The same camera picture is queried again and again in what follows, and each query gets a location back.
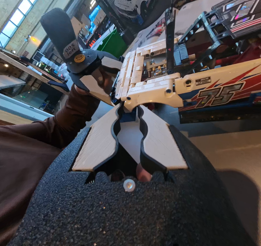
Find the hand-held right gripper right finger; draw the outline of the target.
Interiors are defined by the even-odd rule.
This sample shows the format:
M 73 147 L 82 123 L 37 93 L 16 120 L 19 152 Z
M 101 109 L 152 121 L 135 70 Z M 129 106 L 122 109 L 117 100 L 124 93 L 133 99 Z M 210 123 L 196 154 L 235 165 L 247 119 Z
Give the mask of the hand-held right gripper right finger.
M 170 125 L 144 105 L 138 106 L 141 140 L 140 163 L 145 170 L 188 169 L 170 131 Z

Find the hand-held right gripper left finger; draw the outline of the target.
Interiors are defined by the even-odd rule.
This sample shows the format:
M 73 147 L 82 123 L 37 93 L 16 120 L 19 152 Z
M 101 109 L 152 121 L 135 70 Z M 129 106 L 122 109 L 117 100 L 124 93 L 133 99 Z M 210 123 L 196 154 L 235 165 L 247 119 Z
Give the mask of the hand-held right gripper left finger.
M 116 155 L 119 148 L 116 135 L 120 131 L 119 111 L 121 106 L 121 104 L 116 105 L 91 125 L 75 158 L 72 171 L 99 172 L 109 170 L 105 164 Z

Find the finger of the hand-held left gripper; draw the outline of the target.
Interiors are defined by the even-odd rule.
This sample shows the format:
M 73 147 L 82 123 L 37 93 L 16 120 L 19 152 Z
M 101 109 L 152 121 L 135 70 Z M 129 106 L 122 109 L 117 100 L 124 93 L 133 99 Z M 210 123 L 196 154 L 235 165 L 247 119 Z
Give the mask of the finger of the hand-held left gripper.
M 106 56 L 101 59 L 101 62 L 102 62 L 101 66 L 103 67 L 105 72 L 113 75 L 118 74 L 118 72 L 121 70 L 123 65 L 122 62 Z
M 100 101 L 110 106 L 115 106 L 112 103 L 110 96 L 103 90 L 103 88 L 98 84 L 98 82 L 92 75 L 85 75 L 82 78 L 80 78 L 80 81 L 89 90 L 90 94 L 93 97 L 99 99 Z

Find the toy brick race car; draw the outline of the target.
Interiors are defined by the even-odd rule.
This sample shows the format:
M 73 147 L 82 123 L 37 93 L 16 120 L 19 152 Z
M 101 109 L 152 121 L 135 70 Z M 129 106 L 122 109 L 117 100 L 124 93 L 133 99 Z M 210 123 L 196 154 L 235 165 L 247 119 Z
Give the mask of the toy brick race car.
M 131 112 L 161 103 L 181 124 L 260 118 L 260 0 L 224 0 L 181 35 L 165 14 L 165 39 L 129 52 L 111 100 Z

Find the person's left forearm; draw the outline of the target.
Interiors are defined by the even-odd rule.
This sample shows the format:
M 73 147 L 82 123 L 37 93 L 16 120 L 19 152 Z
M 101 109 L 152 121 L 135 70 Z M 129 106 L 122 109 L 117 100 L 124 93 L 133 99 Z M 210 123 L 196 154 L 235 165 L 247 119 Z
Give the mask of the person's left forearm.
M 42 176 L 91 121 L 100 101 L 72 86 L 55 116 L 0 127 L 0 244 L 15 234 Z

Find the grey desk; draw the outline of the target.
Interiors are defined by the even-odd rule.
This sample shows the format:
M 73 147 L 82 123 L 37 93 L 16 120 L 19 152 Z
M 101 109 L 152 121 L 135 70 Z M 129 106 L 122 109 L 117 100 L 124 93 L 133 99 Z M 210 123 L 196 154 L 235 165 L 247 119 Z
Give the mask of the grey desk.
M 174 125 L 209 159 L 244 228 L 260 245 L 260 118 L 180 124 L 177 108 L 155 104 L 153 112 Z

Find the person's left hand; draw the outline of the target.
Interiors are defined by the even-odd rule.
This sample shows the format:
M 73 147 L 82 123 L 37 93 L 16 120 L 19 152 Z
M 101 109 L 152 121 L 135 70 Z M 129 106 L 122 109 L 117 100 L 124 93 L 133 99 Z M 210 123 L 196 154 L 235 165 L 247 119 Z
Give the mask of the person's left hand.
M 107 93 L 110 94 L 112 85 L 113 85 L 113 80 L 112 76 L 109 75 L 105 70 L 103 69 L 102 66 L 99 66 L 95 71 L 93 71 L 90 75 L 92 75 L 98 84 L 103 88 L 103 90 Z M 74 89 L 77 91 L 77 93 L 84 95 L 84 96 L 92 96 L 89 92 L 89 90 L 85 90 L 82 87 L 77 86 L 74 84 Z

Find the person's right hand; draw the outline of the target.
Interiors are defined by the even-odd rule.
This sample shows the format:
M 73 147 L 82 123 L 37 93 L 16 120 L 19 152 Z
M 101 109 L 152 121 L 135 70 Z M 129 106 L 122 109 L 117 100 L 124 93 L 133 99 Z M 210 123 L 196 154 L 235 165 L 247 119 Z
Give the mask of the person's right hand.
M 141 163 L 136 167 L 136 176 L 139 182 L 149 182 L 152 179 L 152 175 L 142 167 Z

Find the green container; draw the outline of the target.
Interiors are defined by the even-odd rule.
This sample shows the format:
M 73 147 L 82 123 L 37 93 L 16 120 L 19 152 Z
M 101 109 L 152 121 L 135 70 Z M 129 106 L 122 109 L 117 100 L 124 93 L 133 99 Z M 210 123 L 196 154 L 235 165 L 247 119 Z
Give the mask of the green container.
M 117 29 L 114 29 L 103 39 L 102 44 L 97 47 L 97 50 L 108 52 L 114 57 L 119 58 L 122 56 L 122 54 L 124 54 L 127 48 L 128 46 L 124 42 Z

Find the wooden workbench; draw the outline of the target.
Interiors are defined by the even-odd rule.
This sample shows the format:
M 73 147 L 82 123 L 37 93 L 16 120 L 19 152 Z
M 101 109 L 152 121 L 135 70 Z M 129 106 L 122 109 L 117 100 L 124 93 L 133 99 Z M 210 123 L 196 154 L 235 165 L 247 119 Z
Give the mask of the wooden workbench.
M 43 70 L 35 67 L 34 65 L 31 65 L 34 68 L 32 70 L 29 67 L 25 66 L 20 61 L 14 59 L 13 57 L 15 57 L 15 55 L 1 49 L 0 58 L 2 60 L 4 60 L 5 62 L 7 62 L 8 64 L 20 69 L 23 72 L 30 74 L 31 76 L 39 79 L 40 81 L 44 82 L 45 84 L 50 85 L 51 87 L 53 87 L 54 89 L 60 91 L 61 93 L 65 94 L 65 95 L 69 94 L 69 91 L 64 90 L 63 88 L 61 88 L 60 86 L 57 85 L 58 83 L 62 83 L 60 80 L 54 78 L 53 76 L 49 75 L 48 73 L 45 73 Z M 57 84 L 56 85 L 51 84 L 51 81 L 55 81 Z

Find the large paned window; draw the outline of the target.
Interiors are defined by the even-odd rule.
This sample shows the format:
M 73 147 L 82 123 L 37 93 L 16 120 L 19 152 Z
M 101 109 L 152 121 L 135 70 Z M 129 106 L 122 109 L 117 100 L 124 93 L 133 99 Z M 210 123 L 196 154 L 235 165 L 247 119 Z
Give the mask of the large paned window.
M 1 27 L 0 44 L 5 48 L 38 0 L 19 0 L 7 21 Z

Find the open instruction booklet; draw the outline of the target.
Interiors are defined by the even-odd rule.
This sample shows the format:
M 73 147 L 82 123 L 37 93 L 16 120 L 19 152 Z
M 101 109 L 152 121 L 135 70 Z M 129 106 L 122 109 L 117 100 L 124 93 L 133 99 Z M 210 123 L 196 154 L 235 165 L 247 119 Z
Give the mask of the open instruction booklet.
M 222 1 L 224 0 L 195 0 L 185 4 L 176 15 L 177 25 L 175 25 L 175 35 L 178 36 L 183 34 L 203 11 L 209 12 L 212 6 Z M 163 32 L 160 36 L 153 36 L 149 39 L 149 36 L 147 35 L 152 31 L 159 20 L 165 17 L 164 12 L 167 8 L 167 0 L 162 0 L 162 3 L 159 5 L 159 7 L 155 8 L 156 10 L 153 13 L 154 17 L 152 17 L 152 21 L 149 22 L 148 25 L 145 25 L 145 28 L 138 33 L 137 37 L 123 54 L 124 56 L 139 46 L 144 46 L 149 43 L 164 39 L 165 32 Z

